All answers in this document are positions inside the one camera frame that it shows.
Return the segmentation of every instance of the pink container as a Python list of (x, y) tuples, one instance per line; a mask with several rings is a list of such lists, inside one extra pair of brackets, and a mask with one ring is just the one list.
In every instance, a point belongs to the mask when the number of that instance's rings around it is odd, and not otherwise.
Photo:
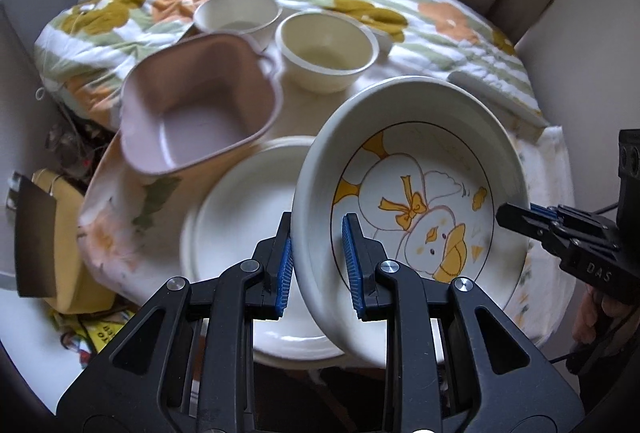
[[(268, 60), (265, 76), (260, 60)], [(245, 36), (214, 32), (141, 61), (122, 89), (122, 151), (164, 175), (246, 145), (274, 123), (282, 90), (275, 63)]]

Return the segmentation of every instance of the white bowl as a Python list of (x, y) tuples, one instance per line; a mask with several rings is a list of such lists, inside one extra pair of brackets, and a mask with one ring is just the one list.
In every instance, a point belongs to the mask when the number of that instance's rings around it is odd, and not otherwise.
[(353, 310), (340, 224), (356, 212), (364, 235), (424, 277), (474, 279), (500, 306), (513, 293), (528, 240), (495, 224), (495, 210), (527, 207), (518, 156), (498, 120), (448, 82), (397, 77), (347, 100), (309, 150), (293, 202), (300, 291), (343, 352), (386, 362), (386, 323)]
[[(229, 170), (198, 209), (190, 210), (180, 236), (182, 272), (192, 281), (218, 277), (251, 258), (256, 244), (275, 236), (313, 137), (283, 137)], [(256, 360), (279, 368), (331, 366), (342, 352), (320, 331), (300, 295), (296, 276), (278, 321), (254, 321)]]
[(366, 26), (348, 16), (300, 12), (276, 30), (285, 73), (315, 93), (351, 86), (378, 58), (378, 41)]
[(276, 0), (207, 0), (193, 14), (205, 34), (227, 30), (251, 36), (260, 50), (269, 46), (282, 8)]

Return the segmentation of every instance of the black device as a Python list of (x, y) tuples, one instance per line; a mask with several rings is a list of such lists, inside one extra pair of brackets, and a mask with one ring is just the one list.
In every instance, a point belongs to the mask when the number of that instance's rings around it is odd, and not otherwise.
[[(388, 269), (382, 244), (365, 239), (353, 218), (366, 278), (363, 317), (387, 321), (385, 432), (565, 433), (580, 422), (578, 396), (478, 286), (466, 278), (426, 280), (395, 261), (398, 269)], [(289, 219), (285, 213), (277, 235), (220, 278), (192, 285), (174, 278), (162, 286), (62, 396), (57, 416), (68, 431), (255, 432), (252, 320), (281, 315), (278, 272)], [(446, 408), (430, 317), (442, 322)], [(204, 318), (193, 417), (193, 357)]]
[(577, 345), (567, 369), (583, 375), (602, 355), (613, 335), (612, 319), (600, 307), (603, 294), (627, 305), (640, 304), (640, 129), (621, 130), (618, 136), (620, 195), (613, 222), (601, 211), (573, 207), (530, 208), (503, 204), (498, 225), (529, 238), (560, 259), (560, 269), (593, 286), (598, 305), (596, 341), (591, 348)]

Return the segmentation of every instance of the floral bedspread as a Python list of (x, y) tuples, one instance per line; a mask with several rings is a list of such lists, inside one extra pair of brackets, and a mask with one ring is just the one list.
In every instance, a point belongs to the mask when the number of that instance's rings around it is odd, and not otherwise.
[[(177, 42), (206, 0), (79, 0), (42, 31), (35, 61), (47, 89), (79, 115), (119, 126), (120, 87), (140, 60)], [(387, 32), (393, 58), (446, 79), (467, 72), (539, 114), (505, 35), (455, 0), (278, 0), (324, 8)]]

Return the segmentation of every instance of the bowl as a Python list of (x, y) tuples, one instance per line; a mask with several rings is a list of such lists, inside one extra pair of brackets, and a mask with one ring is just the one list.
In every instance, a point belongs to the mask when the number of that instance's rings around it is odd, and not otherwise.
[[(260, 60), (270, 63), (265, 74)], [(245, 36), (217, 32), (145, 58), (122, 88), (122, 151), (146, 175), (166, 175), (246, 145), (274, 123), (275, 64)]]
[(276, 30), (284, 71), (314, 93), (351, 86), (378, 58), (378, 41), (362, 23), (329, 12), (300, 12)]
[(281, 12), (276, 0), (207, 0), (194, 12), (193, 23), (205, 34), (226, 30), (250, 36), (264, 50)]
[[(182, 272), (190, 281), (220, 276), (251, 258), (256, 244), (276, 235), (291, 210), (300, 168), (313, 137), (259, 143), (188, 212), (180, 236)], [(334, 365), (342, 352), (325, 337), (300, 295), (295, 273), (289, 304), (278, 321), (254, 321), (254, 355), (279, 368)]]
[(296, 185), (291, 236), (306, 306), (343, 352), (383, 367), (386, 323), (353, 310), (342, 217), (420, 275), (464, 275), (502, 308), (528, 239), (495, 224), (495, 210), (528, 206), (520, 160), (498, 120), (443, 80), (397, 77), (351, 97), (314, 140)]

